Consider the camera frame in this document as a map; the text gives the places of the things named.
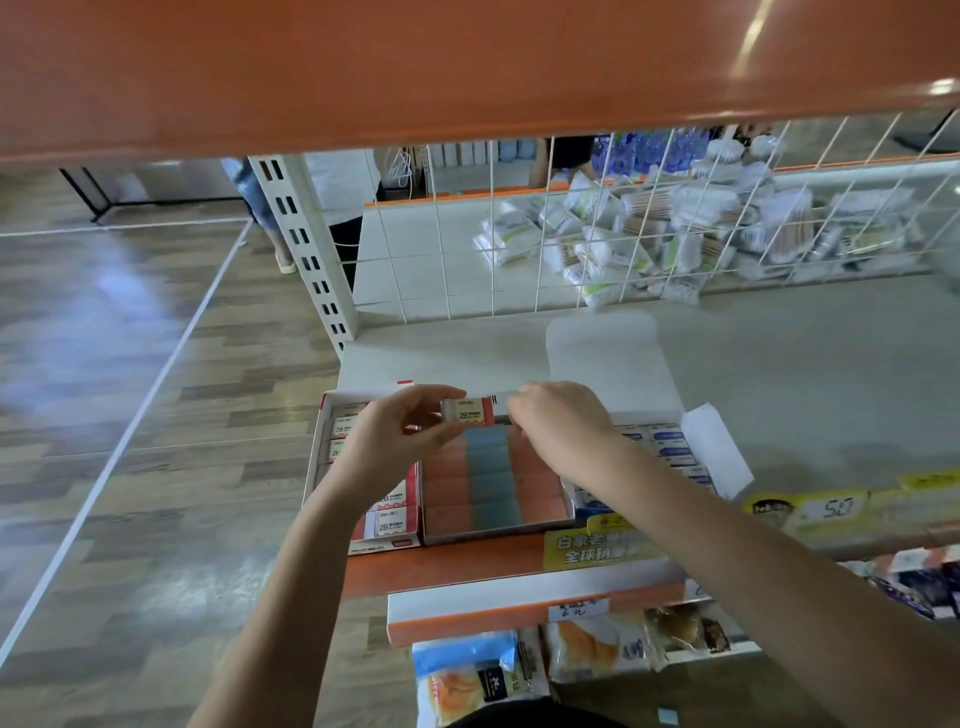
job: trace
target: price tag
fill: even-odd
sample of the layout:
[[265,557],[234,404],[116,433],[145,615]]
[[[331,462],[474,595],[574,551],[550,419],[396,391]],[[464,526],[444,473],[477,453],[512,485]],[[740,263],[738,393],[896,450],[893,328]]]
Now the price tag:
[[906,551],[898,551],[894,555],[894,560],[890,562],[890,573],[926,569],[924,562],[929,555],[930,552],[925,548],[908,548]]
[[349,432],[353,429],[353,426],[356,424],[356,421],[356,415],[345,415],[344,417],[338,417],[333,421],[333,433],[331,437],[341,439],[347,437]]
[[705,601],[707,599],[710,599],[710,595],[693,579],[687,579],[684,582],[684,601]]
[[610,613],[610,600],[584,599],[583,601],[571,601],[569,604],[551,604],[546,611],[550,621],[602,617]]
[[395,536],[407,531],[407,509],[392,508],[389,511],[378,511],[376,514],[375,537]]
[[863,512],[867,498],[865,491],[849,491],[805,499],[800,516],[804,521],[852,521]]
[[456,421],[467,425],[482,425],[484,417],[483,400],[456,400],[453,404]]
[[332,463],[337,459],[337,455],[340,454],[340,450],[344,448],[343,440],[331,440],[330,441],[330,453],[326,457],[326,462]]

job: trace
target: hand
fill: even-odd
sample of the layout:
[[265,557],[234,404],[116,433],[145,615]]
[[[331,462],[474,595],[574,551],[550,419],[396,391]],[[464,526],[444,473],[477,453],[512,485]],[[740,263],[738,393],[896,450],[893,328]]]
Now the hand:
[[343,497],[359,518],[406,477],[411,465],[463,433],[465,425],[441,422],[440,400],[466,395],[443,384],[417,384],[372,401],[314,492]]
[[543,462],[575,483],[588,482],[599,449],[623,440],[606,408],[583,384],[530,382],[511,395],[507,406]]

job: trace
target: packaged snack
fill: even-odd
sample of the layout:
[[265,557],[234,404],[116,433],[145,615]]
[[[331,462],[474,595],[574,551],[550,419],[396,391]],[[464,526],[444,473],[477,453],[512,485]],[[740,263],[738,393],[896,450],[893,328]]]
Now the packaged snack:
[[543,633],[556,683],[664,667],[642,612],[550,622]]
[[431,672],[488,662],[498,662],[504,669],[512,670],[518,639],[516,630],[507,629],[415,643],[410,654],[414,675],[420,679]]
[[907,589],[922,595],[933,610],[934,618],[945,619],[954,616],[950,585],[940,570],[901,571],[896,574],[896,580]]
[[705,617],[701,610],[702,604],[688,603],[654,611],[651,621],[667,661],[670,651],[676,649],[711,654],[730,650],[730,640],[720,622]]
[[867,582],[880,589],[894,601],[898,601],[900,604],[909,607],[921,617],[936,619],[933,607],[930,606],[926,597],[919,592],[905,587],[900,583],[882,579],[879,576],[868,576]]
[[489,660],[418,679],[417,728],[444,728],[492,703],[549,697],[537,628],[524,627],[518,637],[512,669]]

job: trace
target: white floor line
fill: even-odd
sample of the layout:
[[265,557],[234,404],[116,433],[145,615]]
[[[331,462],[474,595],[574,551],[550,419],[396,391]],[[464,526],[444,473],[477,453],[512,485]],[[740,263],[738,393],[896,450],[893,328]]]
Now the white floor line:
[[166,363],[163,365],[163,369],[161,369],[160,373],[156,376],[153,386],[150,388],[150,391],[147,392],[147,396],[144,398],[144,400],[140,403],[140,407],[136,410],[136,414],[133,415],[133,419],[130,421],[130,424],[127,425],[127,429],[124,430],[123,436],[120,438],[120,442],[117,443],[116,448],[114,448],[113,452],[110,454],[107,464],[100,472],[100,475],[97,477],[97,481],[93,484],[93,488],[87,495],[84,504],[80,507],[80,511],[70,524],[70,528],[66,532],[66,536],[63,537],[63,541],[60,543],[57,553],[55,553],[54,557],[50,560],[46,570],[43,572],[43,575],[40,576],[40,580],[36,583],[33,592],[30,594],[30,598],[27,599],[27,603],[24,604],[23,609],[20,611],[19,617],[16,618],[16,622],[14,623],[13,628],[10,630],[10,634],[7,635],[7,638],[3,641],[3,645],[0,645],[0,667],[3,667],[3,665],[7,662],[7,658],[10,657],[10,653],[13,650],[13,646],[16,644],[16,641],[19,639],[20,633],[23,632],[23,628],[27,625],[27,622],[30,621],[30,617],[34,615],[37,604],[39,604],[40,600],[43,598],[43,595],[46,594],[47,588],[50,586],[50,582],[53,581],[54,576],[57,574],[57,570],[63,563],[63,559],[66,557],[67,551],[70,550],[70,547],[77,540],[77,535],[80,533],[80,529],[83,527],[86,517],[90,514],[93,504],[103,492],[104,486],[107,485],[107,481],[113,473],[113,469],[116,467],[117,462],[123,455],[124,450],[127,449],[127,445],[130,443],[133,433],[143,420],[143,416],[146,414],[147,408],[150,407],[151,402],[154,401],[154,397],[156,397],[156,393],[163,384],[163,380],[166,379],[167,375],[170,374],[170,370],[173,368],[174,362],[177,361],[177,358],[180,356],[180,352],[183,351],[183,347],[186,345],[187,339],[190,338],[190,334],[193,333],[193,329],[196,328],[197,322],[200,321],[200,317],[204,315],[204,311],[209,305],[214,291],[217,290],[217,286],[220,285],[220,281],[223,279],[224,273],[227,272],[227,267],[230,265],[230,262],[236,255],[237,249],[247,237],[247,232],[250,230],[252,222],[253,220],[247,221],[247,224],[240,231],[236,241],[233,243],[233,247],[230,248],[230,252],[227,253],[227,257],[224,259],[224,262],[220,264],[220,270],[217,271],[217,275],[213,279],[213,282],[210,283],[210,287],[206,289],[204,299],[200,301],[200,305],[197,307],[197,311],[193,314],[193,318],[190,319],[190,323],[186,325],[186,328],[183,330],[183,334],[180,335],[180,340],[174,347],[173,353],[170,354],[170,358],[167,359]]
[[62,235],[68,232],[105,232],[138,230],[140,228],[174,228],[182,225],[219,225],[224,223],[245,223],[250,215],[244,217],[211,217],[203,220],[168,220],[163,223],[128,223],[127,225],[86,225],[77,228],[53,228],[44,231],[0,232],[0,237],[30,237],[33,235]]

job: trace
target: yellow promotional sign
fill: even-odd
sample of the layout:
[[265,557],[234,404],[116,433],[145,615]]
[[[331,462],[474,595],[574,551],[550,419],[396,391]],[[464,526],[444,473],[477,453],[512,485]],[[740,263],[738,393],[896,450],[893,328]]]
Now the yellow promotional sign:
[[593,532],[588,528],[567,528],[543,534],[543,568],[547,571],[608,566],[660,555],[661,552],[632,527]]
[[953,488],[960,485],[960,469],[931,471],[930,473],[904,473],[897,478],[897,482],[906,491],[918,491],[923,488]]

